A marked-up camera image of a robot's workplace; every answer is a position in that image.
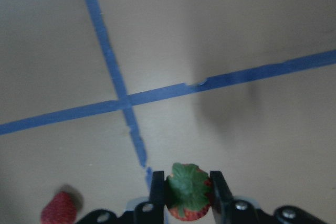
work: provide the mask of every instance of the bolt hole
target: bolt hole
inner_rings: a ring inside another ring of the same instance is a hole
[[[111,215],[108,212],[105,212],[98,216],[97,223],[104,223],[110,219]]]
[[[288,219],[294,219],[296,216],[296,213],[292,209],[284,209],[282,211],[282,215]]]
[[[153,208],[154,208],[153,204],[146,203],[145,205],[143,205],[142,211],[143,212],[150,212],[150,211],[153,210]]]
[[[242,211],[244,211],[244,210],[246,210],[246,209],[248,208],[248,205],[247,205],[247,203],[244,202],[244,201],[238,201],[238,202],[236,203],[236,208],[237,208],[238,210],[242,210]]]

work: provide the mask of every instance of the red strawberry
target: red strawberry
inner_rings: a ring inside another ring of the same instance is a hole
[[[211,180],[197,165],[175,163],[167,177],[167,207],[172,216],[183,221],[197,220],[211,206]]]
[[[41,224],[73,224],[77,210],[70,195],[61,191],[41,213]]]

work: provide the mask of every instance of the beige floor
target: beige floor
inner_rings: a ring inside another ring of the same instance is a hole
[[[0,124],[117,99],[84,0],[0,1]],[[99,0],[129,94],[336,49],[335,1]],[[221,170],[269,213],[334,223],[335,79],[332,65],[135,106],[148,165]],[[78,218],[121,214],[148,194],[128,132],[116,111],[0,135],[0,223],[38,223],[63,185]]]

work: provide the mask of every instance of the green strawberry calyx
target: green strawberry calyx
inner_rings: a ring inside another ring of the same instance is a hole
[[[211,188],[204,184],[208,179],[208,174],[197,165],[173,164],[173,173],[167,177],[167,183],[172,198],[171,207],[177,207],[181,217],[184,217],[184,209],[200,211],[210,204],[206,194],[211,192]]]

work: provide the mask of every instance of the tape line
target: tape line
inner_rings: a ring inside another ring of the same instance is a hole
[[[180,83],[164,88],[153,89],[130,95],[133,106],[149,102],[160,101],[181,95],[198,93],[211,89],[236,85],[244,82],[280,76],[282,74],[319,68],[336,63],[336,50],[322,52],[310,56],[300,57],[283,63],[264,65],[257,68],[221,74],[207,78],[200,85],[186,85]]]
[[[111,80],[114,84],[117,96],[119,100],[125,102],[128,105],[126,109],[123,109],[123,114],[126,123],[130,128],[130,135],[133,141],[133,145],[135,147],[135,151],[137,152],[136,154],[138,156],[140,165],[145,168],[147,160],[145,146],[140,137],[138,123],[136,121],[135,114],[132,109],[132,104],[130,103],[127,95],[123,77],[120,73],[116,57],[110,45],[108,32],[105,27],[103,18],[101,16],[101,9],[99,7],[98,0],[85,0],[85,1],[111,76]]]
[[[120,101],[106,101],[95,104],[80,106],[72,109],[61,110],[53,113],[33,116],[14,122],[0,125],[0,135],[34,128],[46,124],[84,118],[85,116],[98,115],[107,112],[120,110],[125,107]]]

